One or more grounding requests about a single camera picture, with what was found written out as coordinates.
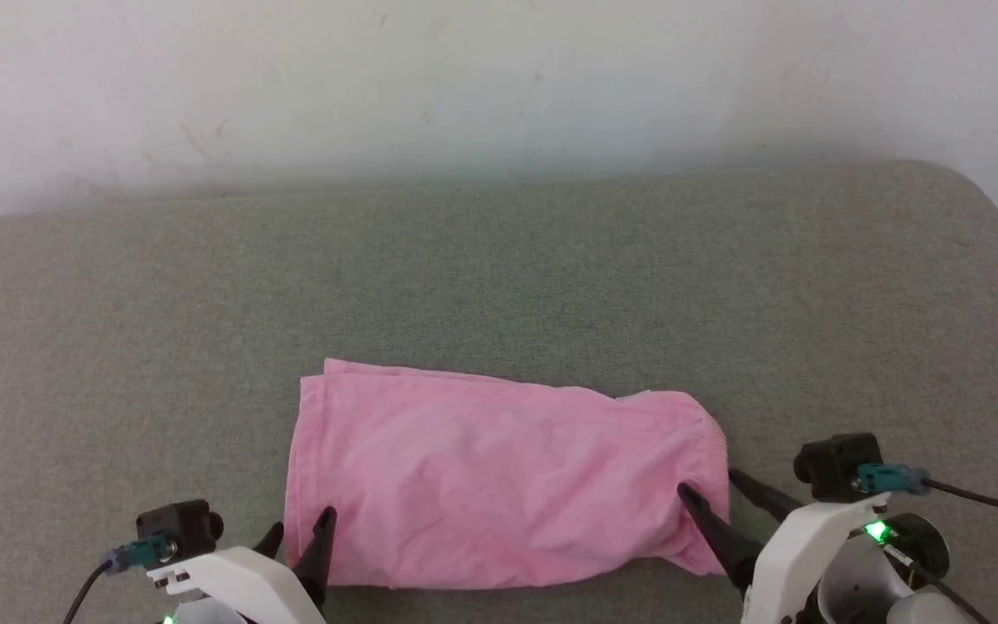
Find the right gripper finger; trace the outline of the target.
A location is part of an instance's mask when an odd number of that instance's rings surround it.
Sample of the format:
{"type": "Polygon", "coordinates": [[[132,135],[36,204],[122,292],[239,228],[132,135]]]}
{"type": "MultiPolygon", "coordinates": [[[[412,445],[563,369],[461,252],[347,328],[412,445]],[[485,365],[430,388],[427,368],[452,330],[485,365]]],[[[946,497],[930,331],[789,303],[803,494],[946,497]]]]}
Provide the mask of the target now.
{"type": "Polygon", "coordinates": [[[784,523],[788,515],[805,506],[792,495],[750,477],[745,471],[737,470],[736,467],[729,469],[729,481],[746,500],[765,510],[777,523],[784,523]]]}
{"type": "Polygon", "coordinates": [[[763,545],[719,517],[708,498],[688,483],[677,486],[677,496],[733,588],[744,600],[753,583],[755,565],[763,552],[763,545]]]}

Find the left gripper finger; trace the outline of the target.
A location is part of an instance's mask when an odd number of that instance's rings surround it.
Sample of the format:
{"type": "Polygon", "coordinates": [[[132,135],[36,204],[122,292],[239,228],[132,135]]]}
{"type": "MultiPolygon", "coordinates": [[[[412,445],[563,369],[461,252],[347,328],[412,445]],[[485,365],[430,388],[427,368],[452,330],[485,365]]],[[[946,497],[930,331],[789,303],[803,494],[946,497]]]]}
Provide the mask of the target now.
{"type": "Polygon", "coordinates": [[[285,526],[283,522],[274,522],[269,526],[265,536],[254,546],[254,552],[265,556],[270,560],[277,560],[282,547],[282,540],[285,537],[285,526]]]}
{"type": "Polygon", "coordinates": [[[300,561],[292,568],[316,608],[324,608],[327,600],[337,517],[337,510],[333,506],[321,511],[312,529],[312,540],[302,551],[300,561]]]}

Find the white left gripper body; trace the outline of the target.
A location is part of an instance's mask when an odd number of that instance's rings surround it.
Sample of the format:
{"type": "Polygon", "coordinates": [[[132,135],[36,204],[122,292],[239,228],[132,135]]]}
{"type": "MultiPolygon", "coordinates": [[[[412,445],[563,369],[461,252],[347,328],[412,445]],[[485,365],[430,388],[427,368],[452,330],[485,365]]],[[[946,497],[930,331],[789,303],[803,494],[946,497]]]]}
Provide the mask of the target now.
{"type": "Polygon", "coordinates": [[[228,548],[152,571],[156,588],[183,601],[165,623],[325,623],[295,574],[249,548],[228,548]]]}

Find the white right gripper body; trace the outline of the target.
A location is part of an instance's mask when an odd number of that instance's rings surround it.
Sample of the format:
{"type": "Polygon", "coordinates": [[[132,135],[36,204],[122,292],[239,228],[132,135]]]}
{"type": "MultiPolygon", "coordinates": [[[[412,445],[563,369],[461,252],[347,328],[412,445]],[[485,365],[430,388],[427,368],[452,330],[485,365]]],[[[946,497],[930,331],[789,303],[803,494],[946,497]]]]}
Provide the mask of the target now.
{"type": "Polygon", "coordinates": [[[855,503],[816,502],[787,515],[761,549],[743,600],[742,623],[793,621],[855,530],[875,522],[890,493],[855,503]]]}

